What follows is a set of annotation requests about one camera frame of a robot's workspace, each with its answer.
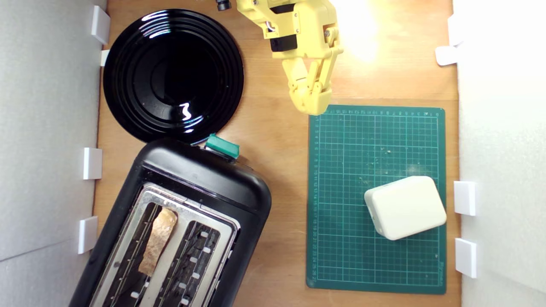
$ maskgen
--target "white wall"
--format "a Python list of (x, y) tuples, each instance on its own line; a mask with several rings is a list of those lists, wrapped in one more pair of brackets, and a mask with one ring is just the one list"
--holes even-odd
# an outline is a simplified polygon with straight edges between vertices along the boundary
[(106, 0), (0, 0), (0, 306), (63, 306), (88, 255), (78, 221), (94, 182), (101, 44), (92, 8)]
[(546, 306), (545, 1), (454, 0), (460, 60), (460, 177), (477, 183), (478, 278), (464, 307)]

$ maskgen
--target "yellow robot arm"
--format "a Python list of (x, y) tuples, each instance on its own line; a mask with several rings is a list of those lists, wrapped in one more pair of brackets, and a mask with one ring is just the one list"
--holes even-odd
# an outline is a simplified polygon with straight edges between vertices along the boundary
[[(216, 0), (219, 10), (229, 0)], [(282, 59), (289, 94), (298, 110), (320, 115), (330, 104), (330, 78), (343, 53), (337, 15), (328, 0), (237, 0), (237, 10), (262, 28), (273, 58)], [(309, 71), (304, 58), (312, 58)]]

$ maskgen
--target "toaster slot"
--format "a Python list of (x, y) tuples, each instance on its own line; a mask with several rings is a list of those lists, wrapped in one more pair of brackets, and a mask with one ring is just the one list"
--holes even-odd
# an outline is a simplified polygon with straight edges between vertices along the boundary
[(191, 305), (204, 275), (214, 274), (219, 265), (210, 264), (219, 236), (219, 231), (209, 226), (196, 221), (189, 223), (154, 306)]
[(146, 244), (152, 232), (154, 219), (159, 215), (161, 206), (149, 203), (137, 224), (133, 237), (129, 242), (127, 251), (122, 261), (114, 262), (117, 273), (112, 281), (110, 290), (106, 295), (103, 306), (131, 306), (138, 301), (140, 293), (144, 289), (147, 275), (139, 272), (138, 266), (143, 259)]

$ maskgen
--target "toaster grill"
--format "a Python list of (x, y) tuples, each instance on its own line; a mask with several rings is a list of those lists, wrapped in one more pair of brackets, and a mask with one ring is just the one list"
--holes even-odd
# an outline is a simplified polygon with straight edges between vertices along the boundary
[[(177, 220), (153, 274), (139, 271), (155, 218)], [(232, 217), (155, 184), (141, 189), (109, 257), (91, 306), (207, 306), (240, 225)]]

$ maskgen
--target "cutting mat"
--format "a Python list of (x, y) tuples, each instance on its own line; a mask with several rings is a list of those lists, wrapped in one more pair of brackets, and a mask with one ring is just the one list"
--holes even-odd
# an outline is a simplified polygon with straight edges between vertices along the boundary
[(331, 105), (310, 117), (307, 285), (444, 294), (446, 226), (390, 241), (366, 190), (411, 175), (434, 179), (446, 205), (445, 114), (436, 108)]

